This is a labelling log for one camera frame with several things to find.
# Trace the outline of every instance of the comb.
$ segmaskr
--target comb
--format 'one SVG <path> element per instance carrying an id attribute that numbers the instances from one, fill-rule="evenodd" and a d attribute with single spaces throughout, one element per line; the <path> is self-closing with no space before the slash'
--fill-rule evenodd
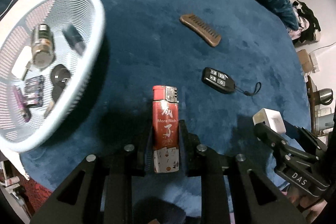
<path id="1" fill-rule="evenodd" d="M 221 35 L 194 14 L 182 15 L 180 21 L 202 37 L 209 46 L 216 47 L 219 44 Z"/>

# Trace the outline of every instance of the silver screw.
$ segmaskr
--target silver screw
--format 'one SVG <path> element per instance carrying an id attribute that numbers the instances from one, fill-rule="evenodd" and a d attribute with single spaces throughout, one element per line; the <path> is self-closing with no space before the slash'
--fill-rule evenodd
<path id="1" fill-rule="evenodd" d="M 134 150 L 134 145 L 133 144 L 127 144 L 127 145 L 124 146 L 124 150 L 126 152 L 131 152 L 131 151 Z"/>
<path id="2" fill-rule="evenodd" d="M 238 154 L 238 155 L 236 156 L 236 159 L 237 159 L 237 161 L 245 161 L 245 160 L 246 160 L 246 157 L 245 157 L 245 155 L 243 155 L 243 154 Z"/>
<path id="3" fill-rule="evenodd" d="M 94 154 L 90 154 L 90 155 L 86 156 L 86 160 L 88 162 L 95 161 L 96 160 L 96 156 Z"/>
<path id="4" fill-rule="evenodd" d="M 199 144 L 198 146 L 196 146 L 196 149 L 199 151 L 199 152 L 205 152 L 207 151 L 208 147 L 204 144 Z"/>

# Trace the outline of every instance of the basket rim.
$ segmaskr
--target basket rim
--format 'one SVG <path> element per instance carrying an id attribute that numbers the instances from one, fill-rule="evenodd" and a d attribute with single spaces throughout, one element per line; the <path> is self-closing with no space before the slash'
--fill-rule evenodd
<path id="1" fill-rule="evenodd" d="M 33 8 L 31 8 L 23 17 L 26 17 L 30 12 L 36 9 L 41 4 L 49 0 L 43 0 Z M 86 45 L 86 50 L 77 64 L 76 73 L 71 78 L 70 84 L 61 94 L 57 104 L 54 106 L 53 111 L 45 119 L 44 123 L 36 130 L 32 135 L 20 142 L 14 142 L 6 139 L 0 135 L 1 146 L 5 146 L 8 149 L 15 152 L 26 152 L 44 143 L 59 127 L 63 119 L 66 117 L 69 108 L 78 95 L 81 86 L 84 84 L 87 76 L 91 72 L 97 55 L 100 51 L 102 44 L 102 38 L 105 29 L 105 11 L 101 0 L 87 0 L 93 5 L 95 11 L 95 20 L 92 25 L 92 31 L 89 38 L 90 43 Z M 17 24 L 11 29 L 4 42 L 11 35 L 12 31 L 17 27 Z"/>

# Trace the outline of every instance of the pile of clothes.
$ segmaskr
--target pile of clothes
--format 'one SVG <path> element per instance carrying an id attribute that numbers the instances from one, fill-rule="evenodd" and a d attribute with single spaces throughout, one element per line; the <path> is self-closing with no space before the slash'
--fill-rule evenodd
<path id="1" fill-rule="evenodd" d="M 321 38 L 321 28 L 313 11 L 302 1 L 291 0 L 291 3 L 299 23 L 299 29 L 297 31 L 288 29 L 293 44 L 303 44 L 306 41 L 318 42 Z"/>

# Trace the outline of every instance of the chinese character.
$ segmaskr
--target chinese character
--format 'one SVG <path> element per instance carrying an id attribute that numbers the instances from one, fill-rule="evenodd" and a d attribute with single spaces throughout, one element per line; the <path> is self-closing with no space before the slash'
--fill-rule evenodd
<path id="1" fill-rule="evenodd" d="M 163 111 L 162 111 L 162 113 L 161 113 L 161 115 L 169 115 L 170 117 L 173 117 L 173 114 L 172 114 L 172 112 L 171 112 L 171 109 L 169 109 L 169 106 L 166 106 L 164 109 L 163 109 Z"/>
<path id="2" fill-rule="evenodd" d="M 167 124 L 167 125 L 165 126 L 165 128 L 168 128 L 168 132 L 167 132 L 166 134 L 164 134 L 164 135 L 167 136 L 168 138 L 170 137 L 170 134 L 171 134 L 171 131 L 170 131 L 171 126 L 172 126 L 171 123 L 170 123 L 170 124 Z"/>

